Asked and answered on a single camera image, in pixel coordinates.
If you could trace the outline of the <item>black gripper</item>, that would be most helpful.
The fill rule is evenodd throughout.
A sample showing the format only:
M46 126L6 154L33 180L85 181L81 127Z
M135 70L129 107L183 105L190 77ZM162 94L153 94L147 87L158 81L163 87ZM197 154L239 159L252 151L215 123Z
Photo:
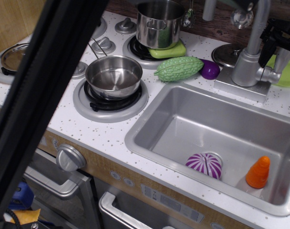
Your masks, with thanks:
M260 38L264 45L258 63L264 68L277 47L290 51L290 21L269 19Z

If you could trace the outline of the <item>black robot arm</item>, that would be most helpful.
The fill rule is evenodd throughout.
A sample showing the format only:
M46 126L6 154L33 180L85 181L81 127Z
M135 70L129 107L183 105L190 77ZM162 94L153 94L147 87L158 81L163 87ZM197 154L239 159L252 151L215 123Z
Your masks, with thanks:
M251 227L290 228L290 156L284 158L284 165L276 156L270 168L276 177L269 185L284 198L282 204L273 205L152 151L128 147L140 131L138 125L145 123L148 109L112 128L76 113L72 107L76 84L70 78L104 8L98 0L52 0L43 9L29 55L0 112L0 220L43 132L59 133L63 122L64 139L84 149L88 171L98 170L98 163L106 159L108 167L126 167L157 187L179 193L182 200L201 203ZM171 96L175 108L200 117L187 137L178 135L179 143L167 140L164 152L180 157L204 148L220 156L229 152L233 157L229 174L238 179L246 173L242 166L250 166L260 155L275 156L290 149L290 117L185 83L155 83L149 88L150 107L167 98L169 91L184 90L183 96Z

